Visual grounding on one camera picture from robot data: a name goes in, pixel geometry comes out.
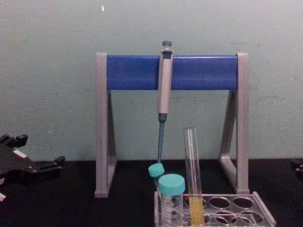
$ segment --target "light blue wall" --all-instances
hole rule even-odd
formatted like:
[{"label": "light blue wall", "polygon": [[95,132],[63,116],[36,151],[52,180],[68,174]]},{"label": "light blue wall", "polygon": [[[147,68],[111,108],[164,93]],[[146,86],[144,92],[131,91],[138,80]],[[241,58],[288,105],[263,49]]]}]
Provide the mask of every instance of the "light blue wall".
[{"label": "light blue wall", "polygon": [[[95,158],[95,53],[250,54],[250,157],[303,149],[303,1],[2,0],[0,133],[27,133],[34,160]],[[119,159],[155,159],[156,92],[113,93]],[[219,152],[226,92],[173,92],[165,158],[196,126],[201,158]]]}]

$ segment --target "blue crossbar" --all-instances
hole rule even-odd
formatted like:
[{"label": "blue crossbar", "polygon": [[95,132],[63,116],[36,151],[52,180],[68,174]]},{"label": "blue crossbar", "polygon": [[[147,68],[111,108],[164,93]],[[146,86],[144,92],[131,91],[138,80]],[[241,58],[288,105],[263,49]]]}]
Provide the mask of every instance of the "blue crossbar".
[{"label": "blue crossbar", "polygon": [[[236,90],[237,56],[174,56],[172,90]],[[157,90],[159,56],[108,55],[108,90]]]}]

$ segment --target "black countertop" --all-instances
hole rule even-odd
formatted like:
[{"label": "black countertop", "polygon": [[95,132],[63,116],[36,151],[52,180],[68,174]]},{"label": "black countertop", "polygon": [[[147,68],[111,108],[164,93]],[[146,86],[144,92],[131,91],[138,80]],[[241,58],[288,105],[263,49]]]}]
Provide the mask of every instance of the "black countertop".
[{"label": "black countertop", "polygon": [[[59,179],[5,185],[0,227],[152,227],[152,161],[119,161],[109,198],[95,199],[95,162],[66,162]],[[184,161],[164,161],[167,173],[185,175]],[[201,160],[205,194],[234,193],[216,160]],[[250,190],[257,191],[277,227],[303,227],[303,182],[287,159],[250,160]]]}]

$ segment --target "white label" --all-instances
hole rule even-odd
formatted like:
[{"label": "white label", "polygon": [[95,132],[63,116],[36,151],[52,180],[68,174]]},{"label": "white label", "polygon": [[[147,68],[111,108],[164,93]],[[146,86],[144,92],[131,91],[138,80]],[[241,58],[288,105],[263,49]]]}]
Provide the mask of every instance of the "white label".
[{"label": "white label", "polygon": [[23,154],[23,153],[22,153],[21,151],[19,151],[19,150],[14,150],[14,153],[15,153],[16,155],[19,155],[19,156],[22,157],[22,158],[27,157],[26,154]]},{"label": "white label", "polygon": [[171,201],[171,197],[162,196],[161,200],[161,217],[162,221],[168,225],[172,225],[171,223],[171,213],[173,211],[173,202]]}]

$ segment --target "yellow liquid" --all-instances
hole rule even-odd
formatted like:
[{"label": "yellow liquid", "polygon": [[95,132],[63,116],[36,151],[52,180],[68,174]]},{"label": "yellow liquid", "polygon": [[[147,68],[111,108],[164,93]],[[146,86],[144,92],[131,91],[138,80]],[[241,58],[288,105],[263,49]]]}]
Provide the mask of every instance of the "yellow liquid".
[{"label": "yellow liquid", "polygon": [[192,226],[204,226],[204,210],[203,210],[203,199],[200,198],[189,198],[189,209]]}]

